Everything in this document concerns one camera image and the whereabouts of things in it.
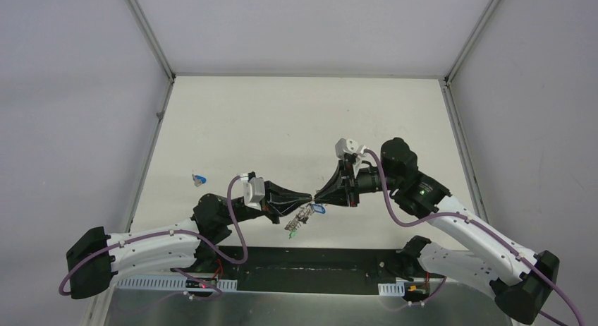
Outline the round metal keyring disc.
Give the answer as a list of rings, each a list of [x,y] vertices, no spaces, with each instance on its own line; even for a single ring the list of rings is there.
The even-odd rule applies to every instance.
[[[290,232],[291,230],[297,231],[302,225],[306,224],[309,218],[311,218],[311,216],[314,214],[311,208],[311,204],[312,203],[309,203],[301,207],[298,210],[298,213],[295,215],[295,217],[292,218],[292,220],[289,223],[287,223],[284,229],[288,232]]]

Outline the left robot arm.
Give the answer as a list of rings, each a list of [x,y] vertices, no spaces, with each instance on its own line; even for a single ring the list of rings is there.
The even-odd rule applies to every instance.
[[[224,196],[202,196],[191,217],[166,227],[141,232],[108,234],[104,227],[89,229],[66,252],[67,275],[59,294],[84,299],[112,284],[154,270],[210,271],[215,262],[243,265],[249,250],[240,223],[266,217],[279,224],[282,217],[312,202],[312,195],[265,181],[255,173],[239,174]]]

